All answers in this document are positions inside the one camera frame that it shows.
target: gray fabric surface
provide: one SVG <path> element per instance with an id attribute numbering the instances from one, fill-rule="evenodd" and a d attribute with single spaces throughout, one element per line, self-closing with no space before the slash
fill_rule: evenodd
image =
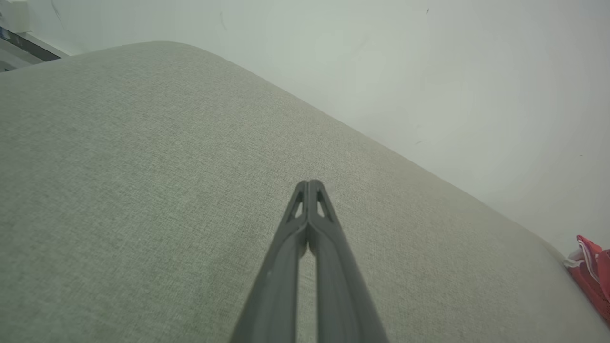
<path id="1" fill-rule="evenodd" d="M 0 94 L 2 342 L 227 341 L 312 178 L 391 341 L 610 339 L 529 231 L 218 56 L 113 48 L 0 74 Z"/>

